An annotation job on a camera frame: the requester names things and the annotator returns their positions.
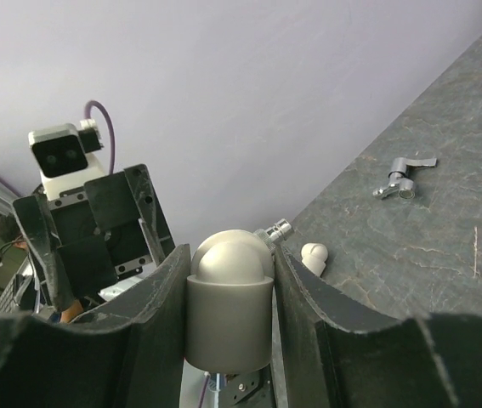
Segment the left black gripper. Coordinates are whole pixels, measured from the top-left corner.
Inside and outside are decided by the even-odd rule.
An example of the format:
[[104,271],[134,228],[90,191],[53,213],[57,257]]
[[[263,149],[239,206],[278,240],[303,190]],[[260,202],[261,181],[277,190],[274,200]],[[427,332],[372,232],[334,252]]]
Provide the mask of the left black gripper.
[[55,310],[162,263],[175,248],[144,164],[92,179],[55,201],[18,198],[13,213]]

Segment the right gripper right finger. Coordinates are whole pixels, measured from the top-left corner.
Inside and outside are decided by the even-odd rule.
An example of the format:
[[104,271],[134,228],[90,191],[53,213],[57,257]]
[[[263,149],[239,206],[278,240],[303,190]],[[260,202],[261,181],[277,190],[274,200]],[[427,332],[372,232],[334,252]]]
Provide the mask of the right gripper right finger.
[[482,407],[482,316],[380,314],[285,247],[275,278],[290,406]]

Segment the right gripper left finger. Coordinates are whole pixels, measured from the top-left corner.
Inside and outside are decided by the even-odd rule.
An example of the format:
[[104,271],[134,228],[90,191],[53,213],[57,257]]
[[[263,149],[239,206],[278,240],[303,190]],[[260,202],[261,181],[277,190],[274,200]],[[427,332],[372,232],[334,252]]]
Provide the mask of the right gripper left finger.
[[190,248],[69,324],[0,314],[0,407],[176,407]]

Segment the white elbow fitting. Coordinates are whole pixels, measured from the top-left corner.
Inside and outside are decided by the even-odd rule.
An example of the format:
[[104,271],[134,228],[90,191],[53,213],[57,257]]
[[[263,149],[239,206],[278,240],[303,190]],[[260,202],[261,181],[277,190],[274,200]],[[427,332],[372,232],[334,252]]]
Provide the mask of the white elbow fitting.
[[186,280],[190,365],[242,374],[269,364],[274,276],[271,252],[253,233],[230,229],[200,244]]

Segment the green water faucet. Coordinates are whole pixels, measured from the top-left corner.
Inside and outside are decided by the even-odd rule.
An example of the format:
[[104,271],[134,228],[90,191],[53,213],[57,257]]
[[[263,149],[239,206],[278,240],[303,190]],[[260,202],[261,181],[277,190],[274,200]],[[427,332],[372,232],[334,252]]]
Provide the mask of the green water faucet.
[[264,244],[271,253],[283,241],[286,241],[292,234],[294,229],[292,225],[284,218],[272,224],[267,229],[257,229],[253,232]]

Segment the white elbow fitting left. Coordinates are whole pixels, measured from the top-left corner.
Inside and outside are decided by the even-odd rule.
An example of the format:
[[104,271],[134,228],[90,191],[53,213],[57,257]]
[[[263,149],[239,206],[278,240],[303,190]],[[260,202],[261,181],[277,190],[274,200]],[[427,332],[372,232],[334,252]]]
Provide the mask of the white elbow fitting left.
[[301,249],[302,264],[318,277],[322,276],[328,257],[329,252],[321,243],[307,243]]

